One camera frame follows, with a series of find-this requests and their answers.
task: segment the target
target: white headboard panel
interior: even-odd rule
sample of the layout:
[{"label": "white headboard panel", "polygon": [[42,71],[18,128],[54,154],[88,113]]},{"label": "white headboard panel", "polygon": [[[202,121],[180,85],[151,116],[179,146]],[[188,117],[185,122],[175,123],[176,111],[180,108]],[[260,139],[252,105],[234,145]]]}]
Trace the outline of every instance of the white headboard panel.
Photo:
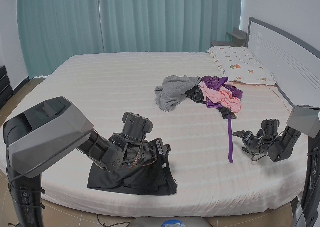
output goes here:
[{"label": "white headboard panel", "polygon": [[277,80],[295,105],[320,106],[320,52],[275,26],[249,19],[246,47]]}]

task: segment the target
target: curtain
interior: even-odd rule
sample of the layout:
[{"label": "curtain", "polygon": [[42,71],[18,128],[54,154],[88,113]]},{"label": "curtain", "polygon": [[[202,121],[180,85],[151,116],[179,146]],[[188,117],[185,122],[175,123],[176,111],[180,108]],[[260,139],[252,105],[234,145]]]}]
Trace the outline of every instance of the curtain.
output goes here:
[{"label": "curtain", "polygon": [[239,27],[241,0],[99,0],[105,52],[205,52]]},{"label": "curtain", "polygon": [[73,55],[103,53],[98,0],[17,0],[17,17],[30,78]]},{"label": "curtain", "polygon": [[204,52],[239,27],[241,0],[17,0],[19,38],[30,78],[73,55]]}]

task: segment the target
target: pillow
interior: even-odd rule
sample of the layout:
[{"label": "pillow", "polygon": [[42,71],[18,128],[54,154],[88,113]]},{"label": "pillow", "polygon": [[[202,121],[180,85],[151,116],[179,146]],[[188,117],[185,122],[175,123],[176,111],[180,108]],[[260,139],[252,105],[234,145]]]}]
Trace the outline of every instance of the pillow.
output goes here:
[{"label": "pillow", "polygon": [[272,73],[246,47],[214,46],[207,50],[221,76],[245,84],[274,85]]}]

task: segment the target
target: gray cloth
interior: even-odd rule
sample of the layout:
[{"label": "gray cloth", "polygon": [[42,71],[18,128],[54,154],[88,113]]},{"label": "gray cloth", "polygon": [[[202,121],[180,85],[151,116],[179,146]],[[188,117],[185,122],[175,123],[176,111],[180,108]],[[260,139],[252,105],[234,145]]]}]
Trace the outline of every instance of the gray cloth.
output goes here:
[{"label": "gray cloth", "polygon": [[181,103],[187,96],[185,92],[198,85],[200,81],[200,77],[178,77],[175,75],[166,77],[162,86],[157,86],[154,89],[155,102],[160,109],[168,112],[172,106]]}]

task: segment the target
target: white bed sheet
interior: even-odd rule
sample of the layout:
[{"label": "white bed sheet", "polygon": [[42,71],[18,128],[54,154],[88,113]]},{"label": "white bed sheet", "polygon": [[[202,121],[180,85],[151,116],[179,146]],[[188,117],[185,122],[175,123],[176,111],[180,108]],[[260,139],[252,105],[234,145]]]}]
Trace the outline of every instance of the white bed sheet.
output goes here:
[{"label": "white bed sheet", "polygon": [[[277,163],[268,157],[252,162],[234,137],[228,162],[227,120],[216,109],[186,98],[170,112],[154,102],[154,88],[169,75],[205,76],[219,71],[208,53],[111,53],[73,56],[31,91],[10,117],[52,97],[72,101],[108,138],[120,132],[122,115],[131,111],[154,124],[148,140],[169,143],[171,173],[177,194],[142,196],[87,189],[91,161],[74,150],[42,174],[42,197],[67,207],[117,216],[216,216],[275,209],[302,191],[307,165],[307,138],[302,135],[291,157]],[[286,126],[290,105],[275,87],[237,83],[242,111],[233,131],[257,132],[266,118]],[[5,170],[0,142],[0,168]]]}]

